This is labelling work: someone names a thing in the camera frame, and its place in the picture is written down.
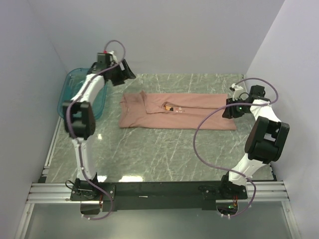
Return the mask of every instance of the pink cloth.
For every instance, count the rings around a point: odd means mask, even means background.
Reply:
[[[197,128],[199,123],[212,111],[226,104],[227,94],[179,94],[144,91],[123,94],[120,105],[121,128]],[[235,130],[234,120],[222,117],[224,110],[211,116],[202,129]]]

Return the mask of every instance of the marble tabletop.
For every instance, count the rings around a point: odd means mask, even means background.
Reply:
[[[239,74],[140,74],[124,85],[108,85],[102,116],[96,122],[93,158],[99,181],[198,181],[220,180],[224,171],[201,163],[193,151],[193,129],[119,128],[119,101],[123,93],[231,93]],[[254,124],[251,114],[235,119],[237,130],[201,130],[199,154],[219,166],[233,168],[244,154]],[[63,121],[56,134],[46,183],[62,183],[76,177],[75,152]],[[265,166],[254,180],[273,180]]]

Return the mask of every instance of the black wire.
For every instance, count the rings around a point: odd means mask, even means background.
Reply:
[[[249,94],[248,94],[247,92],[243,92],[243,93],[241,93],[241,94],[239,95],[238,98],[240,98],[243,94],[247,94],[247,95],[249,96]]]
[[[74,183],[73,183],[71,180],[66,180],[66,181],[65,181],[65,187],[67,187],[68,189],[73,190],[73,188],[70,188],[70,187],[66,184],[67,182],[71,183],[73,186],[74,186]]]

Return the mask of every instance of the folded garment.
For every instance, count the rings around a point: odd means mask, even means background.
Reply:
[[[226,104],[227,94],[140,93],[123,94],[121,128],[197,128],[212,111]],[[201,129],[235,130],[233,119],[211,116]]]

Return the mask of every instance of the gray wall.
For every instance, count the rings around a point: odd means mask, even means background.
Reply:
[[[29,1],[68,71],[118,39],[135,73],[246,73],[284,2]]]
[[[286,0],[247,73],[269,80],[280,93],[274,111],[291,130],[274,165],[304,239],[319,235],[318,9],[318,0]]]
[[[66,71],[29,4],[1,3],[0,238],[10,239],[44,165]]]

